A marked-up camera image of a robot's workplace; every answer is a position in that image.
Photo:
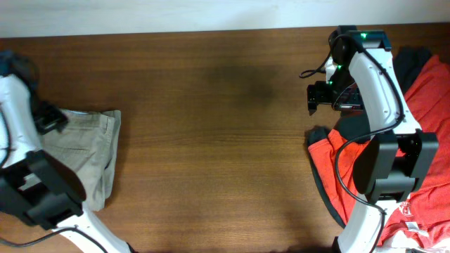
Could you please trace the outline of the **khaki shorts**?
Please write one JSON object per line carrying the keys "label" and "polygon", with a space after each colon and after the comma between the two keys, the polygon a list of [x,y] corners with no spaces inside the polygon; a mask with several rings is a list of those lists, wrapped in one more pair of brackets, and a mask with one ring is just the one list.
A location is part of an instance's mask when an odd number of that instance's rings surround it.
{"label": "khaki shorts", "polygon": [[41,137],[44,150],[71,169],[82,182],[86,204],[100,211],[113,191],[122,113],[63,109],[68,118],[61,131]]}

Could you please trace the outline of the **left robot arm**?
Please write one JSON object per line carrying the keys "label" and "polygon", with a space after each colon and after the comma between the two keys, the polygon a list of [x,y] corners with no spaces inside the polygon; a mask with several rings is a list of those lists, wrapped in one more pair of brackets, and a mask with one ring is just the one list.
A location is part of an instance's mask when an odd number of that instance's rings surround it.
{"label": "left robot arm", "polygon": [[29,242],[1,239],[1,244],[25,248],[61,235],[83,252],[133,252],[88,209],[76,174],[42,147],[40,136],[64,130],[68,118],[38,97],[38,83],[29,58],[1,52],[1,212],[48,232]]}

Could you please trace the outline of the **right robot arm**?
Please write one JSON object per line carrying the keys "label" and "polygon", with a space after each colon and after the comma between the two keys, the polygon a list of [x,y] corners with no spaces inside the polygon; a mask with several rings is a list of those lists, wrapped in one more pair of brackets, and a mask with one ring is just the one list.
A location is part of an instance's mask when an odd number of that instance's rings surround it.
{"label": "right robot arm", "polygon": [[374,252],[387,220],[400,204],[422,186],[439,147],[434,133],[424,132],[411,114],[394,73],[392,46],[382,30],[358,30],[340,25],[328,43],[330,52],[315,70],[326,79],[307,88],[307,107],[318,105],[339,111],[364,111],[369,131],[349,139],[337,151],[368,139],[356,158],[352,193],[356,204],[343,232],[335,237],[333,252]]}

